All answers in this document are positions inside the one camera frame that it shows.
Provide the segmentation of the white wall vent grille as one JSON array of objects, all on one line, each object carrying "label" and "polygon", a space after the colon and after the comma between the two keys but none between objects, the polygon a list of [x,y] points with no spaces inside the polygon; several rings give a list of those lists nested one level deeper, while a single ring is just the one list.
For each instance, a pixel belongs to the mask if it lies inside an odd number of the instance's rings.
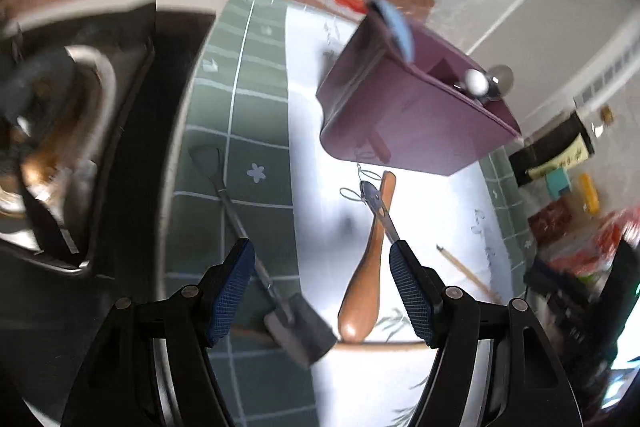
[{"label": "white wall vent grille", "polygon": [[638,70],[639,39],[636,39],[575,96],[575,107],[584,112],[595,110],[620,90]]}]

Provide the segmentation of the soy sauce bottle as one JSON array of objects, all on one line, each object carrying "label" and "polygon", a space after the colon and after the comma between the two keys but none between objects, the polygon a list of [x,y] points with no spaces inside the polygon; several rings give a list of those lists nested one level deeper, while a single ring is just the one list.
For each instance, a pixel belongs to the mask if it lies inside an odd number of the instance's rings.
[{"label": "soy sauce bottle", "polygon": [[527,139],[524,147],[509,154],[516,184],[521,187],[556,169],[576,167],[596,153],[594,141],[594,132],[577,110],[561,116],[537,139]]}]

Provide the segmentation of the black gas stove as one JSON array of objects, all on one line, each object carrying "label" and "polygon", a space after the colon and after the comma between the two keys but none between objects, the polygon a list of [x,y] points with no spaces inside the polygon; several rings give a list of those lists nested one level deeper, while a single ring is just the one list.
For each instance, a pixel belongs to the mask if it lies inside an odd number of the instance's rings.
[{"label": "black gas stove", "polygon": [[155,297],[170,130],[210,14],[73,17],[1,45],[1,403],[63,415],[120,297]]}]

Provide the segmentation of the green checkered table mat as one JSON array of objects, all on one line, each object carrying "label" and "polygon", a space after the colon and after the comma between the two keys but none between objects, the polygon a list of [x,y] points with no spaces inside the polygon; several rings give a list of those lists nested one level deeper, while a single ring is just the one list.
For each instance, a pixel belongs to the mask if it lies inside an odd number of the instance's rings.
[{"label": "green checkered table mat", "polygon": [[[163,186],[160,292],[169,296],[218,265],[235,237],[213,185],[189,150],[218,147],[224,183],[280,293],[299,291],[335,325],[372,216],[356,199],[382,168],[328,155],[316,91],[354,25],[284,0],[224,0],[204,41],[171,137]],[[525,293],[532,238],[514,228],[497,153],[452,176],[400,170],[390,212],[420,260],[448,284],[480,290],[442,257],[456,256],[502,301]],[[416,343],[390,274],[366,343]],[[271,303],[247,286],[234,325],[267,332]],[[434,362],[432,350],[335,350],[303,367],[279,346],[231,333],[209,351],[237,426],[405,426]]]}]

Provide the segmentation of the black shovel shaped spoon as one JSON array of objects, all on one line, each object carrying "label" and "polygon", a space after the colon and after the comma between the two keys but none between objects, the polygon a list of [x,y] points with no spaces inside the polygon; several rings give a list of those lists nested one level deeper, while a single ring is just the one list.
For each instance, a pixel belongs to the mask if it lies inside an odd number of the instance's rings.
[{"label": "black shovel shaped spoon", "polygon": [[[213,185],[236,236],[239,239],[250,239],[254,243],[224,184],[224,158],[219,148],[197,145],[190,148],[189,154],[194,166]],[[257,254],[257,249],[255,274],[273,306],[273,310],[264,317],[264,324],[272,339],[300,366],[313,366],[337,343],[331,326],[320,317],[300,291],[291,297],[281,295],[262,258]]]}]

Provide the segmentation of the chili jar yellow lid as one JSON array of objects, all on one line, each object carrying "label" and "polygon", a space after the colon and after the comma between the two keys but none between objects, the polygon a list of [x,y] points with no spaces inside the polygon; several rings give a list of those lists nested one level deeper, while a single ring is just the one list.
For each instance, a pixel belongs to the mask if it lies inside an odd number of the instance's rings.
[{"label": "chili jar yellow lid", "polygon": [[556,202],[552,202],[544,178],[529,183],[523,190],[529,228],[541,243],[560,239],[602,215],[602,202],[593,177],[588,173],[568,176],[572,191]]}]

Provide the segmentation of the small spoon white ball end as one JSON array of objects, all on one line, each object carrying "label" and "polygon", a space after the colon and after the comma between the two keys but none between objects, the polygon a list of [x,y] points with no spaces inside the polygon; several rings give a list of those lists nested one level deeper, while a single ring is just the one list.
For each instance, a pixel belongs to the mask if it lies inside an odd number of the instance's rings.
[{"label": "small spoon white ball end", "polygon": [[461,80],[454,83],[454,87],[469,96],[479,100],[485,98],[489,93],[489,79],[477,69],[468,69]]}]

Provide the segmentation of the purple plastic utensil holder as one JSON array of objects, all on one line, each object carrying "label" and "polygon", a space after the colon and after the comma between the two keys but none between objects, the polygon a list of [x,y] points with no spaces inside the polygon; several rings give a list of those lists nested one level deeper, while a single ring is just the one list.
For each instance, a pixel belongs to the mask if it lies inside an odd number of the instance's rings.
[{"label": "purple plastic utensil holder", "polygon": [[450,176],[518,138],[506,103],[457,89],[477,62],[415,20],[407,62],[375,12],[320,82],[320,141],[337,159]]}]

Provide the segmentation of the light blue plastic spoon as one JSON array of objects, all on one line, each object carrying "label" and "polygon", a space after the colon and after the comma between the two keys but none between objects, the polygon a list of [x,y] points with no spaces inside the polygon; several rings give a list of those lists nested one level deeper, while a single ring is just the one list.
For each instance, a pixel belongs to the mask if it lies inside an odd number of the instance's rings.
[{"label": "light blue plastic spoon", "polygon": [[405,15],[387,0],[367,0],[367,7],[381,17],[402,59],[406,63],[413,63],[416,58],[416,45]]}]

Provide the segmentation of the large steel spoon black handle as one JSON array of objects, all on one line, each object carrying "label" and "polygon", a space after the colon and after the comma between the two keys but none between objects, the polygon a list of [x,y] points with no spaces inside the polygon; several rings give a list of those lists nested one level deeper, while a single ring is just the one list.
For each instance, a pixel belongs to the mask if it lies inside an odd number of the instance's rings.
[{"label": "large steel spoon black handle", "polygon": [[489,101],[502,100],[513,88],[514,72],[504,64],[492,66],[486,72],[488,91],[486,98]]}]

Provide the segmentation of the brown wooden spoon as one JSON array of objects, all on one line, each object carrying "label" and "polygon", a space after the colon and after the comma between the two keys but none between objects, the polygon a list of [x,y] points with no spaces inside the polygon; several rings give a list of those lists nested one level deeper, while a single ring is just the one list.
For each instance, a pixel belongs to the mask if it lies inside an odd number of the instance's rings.
[{"label": "brown wooden spoon", "polygon": [[352,273],[337,314],[337,329],[345,343],[363,343],[373,331],[380,311],[380,277],[385,229],[373,217],[367,246]]}]

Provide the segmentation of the orange capped plastic bottle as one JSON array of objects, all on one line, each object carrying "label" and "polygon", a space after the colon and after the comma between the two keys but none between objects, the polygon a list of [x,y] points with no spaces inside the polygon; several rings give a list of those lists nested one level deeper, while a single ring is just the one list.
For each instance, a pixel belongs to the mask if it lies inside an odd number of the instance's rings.
[{"label": "orange capped plastic bottle", "polygon": [[558,272],[591,277],[608,271],[620,242],[639,246],[639,207],[610,212],[604,218],[565,235],[541,251],[541,257]]}]

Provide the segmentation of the salt shaker teal cap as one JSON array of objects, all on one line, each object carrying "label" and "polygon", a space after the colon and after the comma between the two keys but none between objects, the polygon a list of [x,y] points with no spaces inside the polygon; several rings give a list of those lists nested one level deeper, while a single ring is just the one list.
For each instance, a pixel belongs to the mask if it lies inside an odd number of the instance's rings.
[{"label": "salt shaker teal cap", "polygon": [[544,181],[552,202],[556,202],[572,191],[572,182],[564,167],[547,172]]}]

